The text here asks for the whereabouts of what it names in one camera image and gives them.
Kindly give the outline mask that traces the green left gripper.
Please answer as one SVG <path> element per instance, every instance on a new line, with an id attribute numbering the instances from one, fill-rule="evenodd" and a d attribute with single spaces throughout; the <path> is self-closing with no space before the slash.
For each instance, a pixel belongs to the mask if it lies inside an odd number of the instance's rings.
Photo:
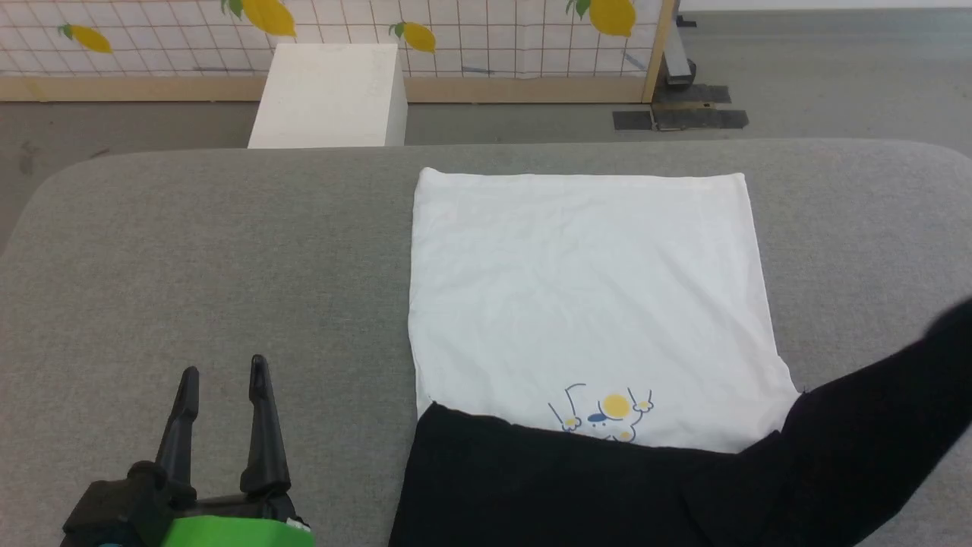
<path id="1" fill-rule="evenodd" d="M 280 418 L 267 358 L 254 354 L 248 388 L 253 406 L 245 495 L 199 501 L 179 511 L 161 547 L 314 547 L 311 527 L 296 512 Z M 199 371 L 185 368 L 163 430 L 156 464 L 174 499 L 195 499 L 191 484 L 192 426 L 199 411 Z"/>

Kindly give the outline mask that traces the white shirt with black sleeves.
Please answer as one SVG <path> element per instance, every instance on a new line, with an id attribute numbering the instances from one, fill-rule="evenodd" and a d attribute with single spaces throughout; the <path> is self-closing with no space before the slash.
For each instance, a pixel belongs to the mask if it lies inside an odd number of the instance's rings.
<path id="1" fill-rule="evenodd" d="M 799 392 L 743 174 L 415 191 L 389 547 L 855 547 L 972 425 L 972 301 Z"/>

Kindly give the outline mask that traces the white rectangular box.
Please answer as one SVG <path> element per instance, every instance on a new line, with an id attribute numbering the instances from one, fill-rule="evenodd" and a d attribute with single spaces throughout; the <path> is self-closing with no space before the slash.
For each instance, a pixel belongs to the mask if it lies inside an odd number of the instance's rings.
<path id="1" fill-rule="evenodd" d="M 280 44 L 250 149 L 400 147 L 409 103 L 391 44 Z"/>

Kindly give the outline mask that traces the lemon print grid screen panel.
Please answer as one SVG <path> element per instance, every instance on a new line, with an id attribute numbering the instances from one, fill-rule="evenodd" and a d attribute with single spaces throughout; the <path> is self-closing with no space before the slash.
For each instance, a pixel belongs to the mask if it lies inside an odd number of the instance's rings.
<path id="1" fill-rule="evenodd" d="M 673 0 L 0 0 L 0 76 L 251 76 L 285 43 L 409 77 L 645 76 Z"/>

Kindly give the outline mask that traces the lemon-print grid panel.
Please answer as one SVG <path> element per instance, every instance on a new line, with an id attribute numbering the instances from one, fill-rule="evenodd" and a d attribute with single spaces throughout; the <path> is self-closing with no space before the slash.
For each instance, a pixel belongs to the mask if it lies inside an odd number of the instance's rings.
<path id="1" fill-rule="evenodd" d="M 678 0 L 662 11 L 645 76 L 409 77 L 411 103 L 651 103 Z M 185 101 L 243 103 L 263 93 L 267 74 L 251 76 L 0 76 L 0 103 Z"/>

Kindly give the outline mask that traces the brown metal floor plate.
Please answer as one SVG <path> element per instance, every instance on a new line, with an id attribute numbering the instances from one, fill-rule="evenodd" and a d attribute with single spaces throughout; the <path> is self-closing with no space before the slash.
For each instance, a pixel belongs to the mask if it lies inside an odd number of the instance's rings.
<path id="1" fill-rule="evenodd" d="M 656 103 L 652 105 L 656 131 L 720 128 L 718 108 L 708 103 Z"/>

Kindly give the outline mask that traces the small black floor mat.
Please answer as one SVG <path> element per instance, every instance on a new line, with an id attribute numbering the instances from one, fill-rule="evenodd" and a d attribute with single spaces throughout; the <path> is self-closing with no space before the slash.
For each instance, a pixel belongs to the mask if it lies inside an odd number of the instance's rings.
<path id="1" fill-rule="evenodd" d="M 732 104 L 729 87 L 724 84 L 690 84 L 689 86 L 659 87 L 654 93 L 653 104 L 673 105 L 681 103 Z"/>

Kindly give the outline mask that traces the grey metal support leg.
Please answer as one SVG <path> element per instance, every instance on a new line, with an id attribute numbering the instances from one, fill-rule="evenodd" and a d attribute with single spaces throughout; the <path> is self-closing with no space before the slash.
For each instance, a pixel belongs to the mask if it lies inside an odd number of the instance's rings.
<path id="1" fill-rule="evenodd" d="M 671 90 L 687 90 L 694 84 L 696 66 L 687 58 L 680 29 L 696 27 L 694 21 L 685 22 L 680 14 L 676 14 L 671 21 L 671 28 L 667 32 L 665 43 L 665 83 Z"/>

